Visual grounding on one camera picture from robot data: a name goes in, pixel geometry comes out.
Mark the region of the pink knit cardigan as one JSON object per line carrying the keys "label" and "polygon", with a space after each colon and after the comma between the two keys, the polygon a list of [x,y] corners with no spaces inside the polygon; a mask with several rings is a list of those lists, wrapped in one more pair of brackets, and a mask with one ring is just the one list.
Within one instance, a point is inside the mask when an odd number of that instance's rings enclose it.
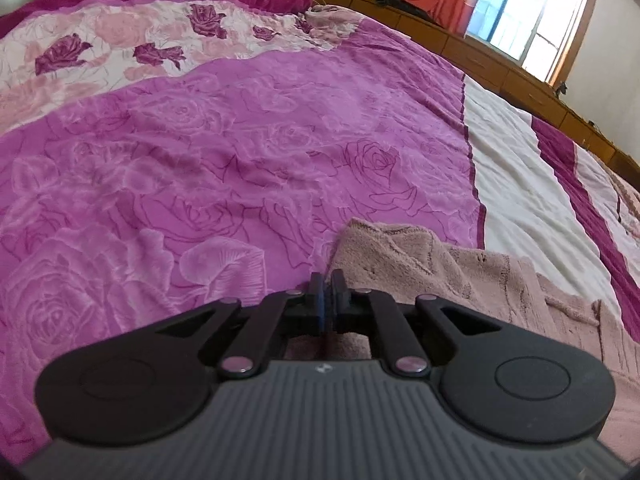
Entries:
{"label": "pink knit cardigan", "polygon": [[603,300],[562,292],[528,259],[450,245],[418,226],[352,219],[326,254],[323,270],[342,270],[351,288],[382,290],[400,304],[429,292],[595,356],[616,388],[600,439],[638,463],[639,345]]}

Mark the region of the striped pink magenta bedspread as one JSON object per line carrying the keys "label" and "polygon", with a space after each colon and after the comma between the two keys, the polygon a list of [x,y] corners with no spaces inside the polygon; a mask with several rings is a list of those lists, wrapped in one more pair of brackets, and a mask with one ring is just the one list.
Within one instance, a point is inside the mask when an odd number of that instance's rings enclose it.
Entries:
{"label": "striped pink magenta bedspread", "polygon": [[606,170],[337,6],[88,0],[1,40],[1,452],[48,436],[60,354],[329,263],[355,218],[533,263],[639,333],[639,223]]}

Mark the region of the long wooden drawer cabinet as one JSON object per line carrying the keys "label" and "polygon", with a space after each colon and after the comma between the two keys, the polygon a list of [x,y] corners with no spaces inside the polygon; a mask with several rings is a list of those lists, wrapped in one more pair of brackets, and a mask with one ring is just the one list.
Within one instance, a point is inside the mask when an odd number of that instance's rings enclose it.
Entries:
{"label": "long wooden drawer cabinet", "polygon": [[505,56],[471,38],[445,29],[392,6],[373,0],[316,0],[346,6],[409,36],[463,70],[485,89],[558,128],[582,148],[599,157],[634,188],[639,186],[639,165],[615,147],[596,127],[588,125],[553,93],[551,87],[526,73]]}

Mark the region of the black item on cabinet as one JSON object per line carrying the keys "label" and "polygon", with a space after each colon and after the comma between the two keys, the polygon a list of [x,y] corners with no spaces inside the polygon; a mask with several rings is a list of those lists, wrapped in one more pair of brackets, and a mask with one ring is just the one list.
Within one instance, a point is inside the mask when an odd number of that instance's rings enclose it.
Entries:
{"label": "black item on cabinet", "polygon": [[374,0],[380,6],[390,6],[396,10],[417,16],[421,20],[429,21],[431,18],[422,9],[408,3],[406,0]]}

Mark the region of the window with wooden frame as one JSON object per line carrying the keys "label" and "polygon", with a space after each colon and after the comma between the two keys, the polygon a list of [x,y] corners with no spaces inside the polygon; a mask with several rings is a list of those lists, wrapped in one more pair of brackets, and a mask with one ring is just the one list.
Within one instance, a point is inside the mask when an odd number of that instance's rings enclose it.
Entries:
{"label": "window with wooden frame", "polygon": [[466,34],[529,75],[564,80],[596,0],[477,0]]}

